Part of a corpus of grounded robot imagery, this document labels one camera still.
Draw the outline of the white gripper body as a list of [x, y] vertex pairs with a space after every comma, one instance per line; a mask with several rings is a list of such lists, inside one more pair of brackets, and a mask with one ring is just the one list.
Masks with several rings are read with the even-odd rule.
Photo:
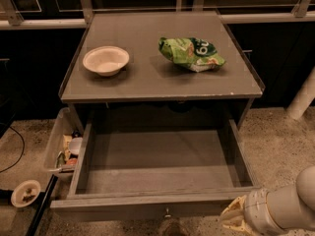
[[252, 191], [245, 199], [244, 220], [257, 236], [280, 236], [288, 232], [274, 215], [287, 200], [288, 187], [275, 191], [266, 188]]

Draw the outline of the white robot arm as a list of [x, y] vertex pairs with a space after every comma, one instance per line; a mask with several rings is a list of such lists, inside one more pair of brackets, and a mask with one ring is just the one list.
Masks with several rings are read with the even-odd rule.
[[286, 109], [254, 109], [241, 134], [263, 187], [235, 199], [223, 227], [248, 236], [315, 230], [315, 70]]

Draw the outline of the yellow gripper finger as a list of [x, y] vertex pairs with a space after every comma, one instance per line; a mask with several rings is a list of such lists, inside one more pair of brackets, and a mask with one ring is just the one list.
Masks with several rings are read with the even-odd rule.
[[245, 236], [255, 236], [253, 229], [245, 221], [245, 200], [246, 196], [237, 197], [225, 208], [219, 218], [222, 227]]

